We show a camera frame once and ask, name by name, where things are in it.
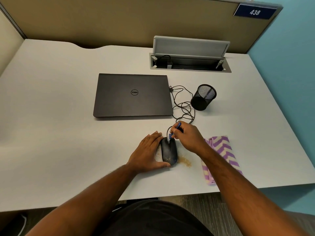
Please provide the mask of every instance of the mesh pen holder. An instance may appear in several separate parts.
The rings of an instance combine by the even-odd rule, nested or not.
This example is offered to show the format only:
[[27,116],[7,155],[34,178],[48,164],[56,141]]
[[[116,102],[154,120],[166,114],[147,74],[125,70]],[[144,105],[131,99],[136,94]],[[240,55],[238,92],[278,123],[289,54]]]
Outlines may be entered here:
[[209,103],[216,97],[215,89],[207,84],[202,84],[198,87],[195,95],[191,99],[191,106],[198,111],[203,111]]

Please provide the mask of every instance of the left hand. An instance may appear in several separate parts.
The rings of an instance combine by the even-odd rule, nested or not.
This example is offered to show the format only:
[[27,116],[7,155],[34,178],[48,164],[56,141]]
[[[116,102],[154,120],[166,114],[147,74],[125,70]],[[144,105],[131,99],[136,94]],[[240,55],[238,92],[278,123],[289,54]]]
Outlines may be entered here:
[[158,162],[154,158],[155,151],[162,139],[162,133],[158,133],[157,131],[151,135],[148,134],[131,154],[127,165],[137,173],[171,167],[169,163]]

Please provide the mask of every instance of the blue sign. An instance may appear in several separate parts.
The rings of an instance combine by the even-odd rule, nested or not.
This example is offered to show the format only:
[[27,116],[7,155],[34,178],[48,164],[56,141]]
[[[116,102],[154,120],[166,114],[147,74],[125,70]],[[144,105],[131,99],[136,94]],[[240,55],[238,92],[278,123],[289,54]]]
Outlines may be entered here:
[[248,4],[239,4],[234,15],[239,17],[251,17],[269,20],[276,12],[276,10],[276,7],[262,7]]

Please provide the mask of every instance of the purple striped cloth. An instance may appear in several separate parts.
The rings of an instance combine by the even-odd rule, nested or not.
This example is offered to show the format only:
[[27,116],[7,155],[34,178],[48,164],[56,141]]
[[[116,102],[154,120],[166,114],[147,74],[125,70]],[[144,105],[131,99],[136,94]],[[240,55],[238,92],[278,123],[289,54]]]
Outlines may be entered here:
[[[227,136],[219,136],[219,137],[212,137],[210,139],[204,139],[206,143],[208,143],[209,146],[213,150],[215,150],[217,153],[220,154],[231,166],[233,166],[239,173],[243,174],[241,171],[241,168],[232,152],[232,148],[230,146],[230,141]],[[202,169],[204,178],[208,185],[215,185],[215,180],[212,177],[208,167],[206,164],[201,161]]]

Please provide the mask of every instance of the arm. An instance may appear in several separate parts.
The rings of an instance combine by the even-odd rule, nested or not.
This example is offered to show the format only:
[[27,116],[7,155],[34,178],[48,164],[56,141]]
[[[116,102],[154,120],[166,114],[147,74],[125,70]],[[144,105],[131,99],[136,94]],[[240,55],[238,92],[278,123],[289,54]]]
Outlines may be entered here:
[[156,162],[154,153],[163,138],[155,132],[146,136],[132,153],[127,164],[101,178],[77,196],[45,216],[27,236],[91,235],[98,223],[107,217],[118,199],[138,173],[170,167]]
[[308,235],[261,191],[235,170],[203,139],[198,129],[182,122],[172,137],[207,165],[225,202],[244,235]]

